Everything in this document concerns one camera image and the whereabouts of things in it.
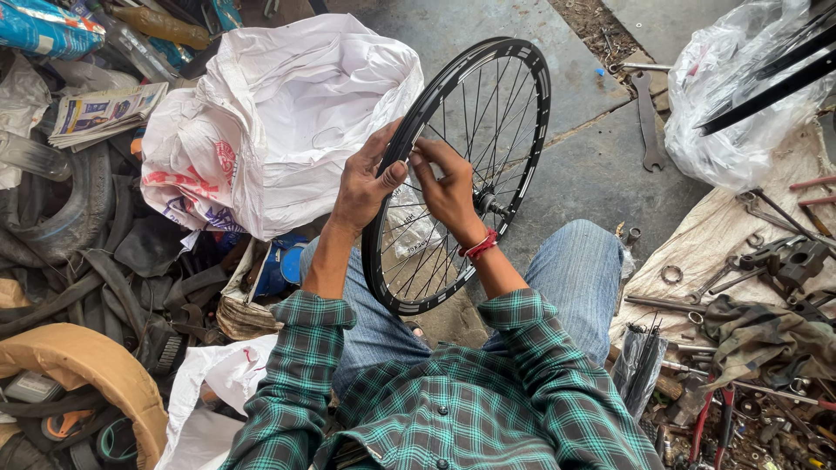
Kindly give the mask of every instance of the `black bicycle rim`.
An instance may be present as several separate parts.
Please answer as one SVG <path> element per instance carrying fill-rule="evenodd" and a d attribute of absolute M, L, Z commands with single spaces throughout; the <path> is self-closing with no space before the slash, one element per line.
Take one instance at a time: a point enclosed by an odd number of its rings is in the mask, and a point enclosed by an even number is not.
<path fill-rule="evenodd" d="M 498 239 L 502 238 L 528 189 L 543 148 L 550 86 L 543 55 L 528 41 L 493 38 L 472 46 L 453 59 L 411 106 L 390 141 L 378 174 L 395 161 L 406 161 L 419 135 L 448 141 L 473 164 L 474 205 L 480 207 L 486 225 L 497 230 Z M 417 198 L 415 203 L 392 204 L 389 195 L 363 231 L 362 241 L 369 290 L 398 315 L 419 314 L 436 307 L 474 273 L 469 260 L 456 254 L 460 247 L 446 227 L 426 210 L 420 185 L 411 172 L 410 177 L 410 184 L 395 190 L 395 200 L 404 196 L 400 193 L 404 190 Z M 393 217 L 396 213 L 403 216 L 402 212 L 408 210 L 413 211 L 409 217 Z M 427 228 L 427 222 L 432 229 L 426 236 L 407 231 L 420 223 Z M 396 245 L 399 241 L 403 245 L 409 237 L 417 242 L 408 248 Z M 407 254 L 393 253 L 403 249 Z"/>

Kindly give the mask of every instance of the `green plaid shirt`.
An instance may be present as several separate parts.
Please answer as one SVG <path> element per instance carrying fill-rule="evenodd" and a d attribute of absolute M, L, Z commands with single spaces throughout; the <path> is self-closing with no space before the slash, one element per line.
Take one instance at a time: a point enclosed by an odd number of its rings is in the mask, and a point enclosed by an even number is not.
<path fill-rule="evenodd" d="M 343 300 L 297 291 L 222 470 L 297 468 L 662 469 L 607 372 L 589 360 L 534 289 L 479 306 L 511 358 L 439 345 L 425 363 L 358 375 L 325 438 L 327 404 L 355 324 Z"/>

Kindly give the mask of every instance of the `red thread bracelet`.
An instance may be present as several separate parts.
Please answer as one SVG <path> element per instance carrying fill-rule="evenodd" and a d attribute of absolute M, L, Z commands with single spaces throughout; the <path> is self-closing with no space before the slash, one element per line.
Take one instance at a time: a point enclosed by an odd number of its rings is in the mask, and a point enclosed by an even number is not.
<path fill-rule="evenodd" d="M 491 249 L 495 246 L 497 246 L 497 231 L 492 229 L 492 228 L 488 228 L 487 229 L 487 237 L 485 237 L 484 240 L 479 242 L 473 248 L 469 248 L 467 250 L 465 248 L 460 249 L 459 250 L 459 256 L 461 256 L 461 257 L 467 256 L 468 258 L 479 259 L 479 257 L 482 255 L 482 253 L 486 252 L 487 250 L 489 250 L 489 249 Z"/>

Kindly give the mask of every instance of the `pliers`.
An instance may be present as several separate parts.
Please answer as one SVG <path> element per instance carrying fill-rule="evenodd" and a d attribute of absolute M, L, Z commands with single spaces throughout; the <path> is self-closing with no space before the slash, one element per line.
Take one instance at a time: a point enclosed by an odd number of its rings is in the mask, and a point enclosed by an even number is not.
<path fill-rule="evenodd" d="M 827 183 L 836 183 L 836 176 L 825 176 L 823 178 L 816 178 L 810 181 L 795 183 L 789 186 L 790 190 L 802 189 L 805 187 L 816 186 Z M 836 202 L 836 196 L 821 197 L 819 199 L 810 199 L 808 201 L 801 201 L 798 203 L 800 207 L 812 206 L 813 204 L 824 204 L 827 202 Z"/>
<path fill-rule="evenodd" d="M 708 376 L 708 381 L 714 381 L 714 374 L 710 374 Z M 720 470 L 721 463 L 723 461 L 723 454 L 726 453 L 726 449 L 729 447 L 729 444 L 732 443 L 732 436 L 734 436 L 734 430 L 732 429 L 732 412 L 734 407 L 734 384 L 729 383 L 728 385 L 724 386 L 720 389 L 722 395 L 722 408 L 720 409 L 720 435 L 717 439 L 717 453 L 714 454 L 714 470 Z M 693 463 L 696 458 L 700 455 L 700 441 L 702 440 L 702 428 L 706 424 L 706 418 L 708 417 L 708 409 L 711 407 L 711 398 L 714 396 L 714 393 L 709 393 L 706 396 L 706 404 L 700 410 L 700 415 L 697 417 L 696 425 L 694 426 L 694 439 L 691 443 L 691 455 L 688 458 L 689 463 Z"/>

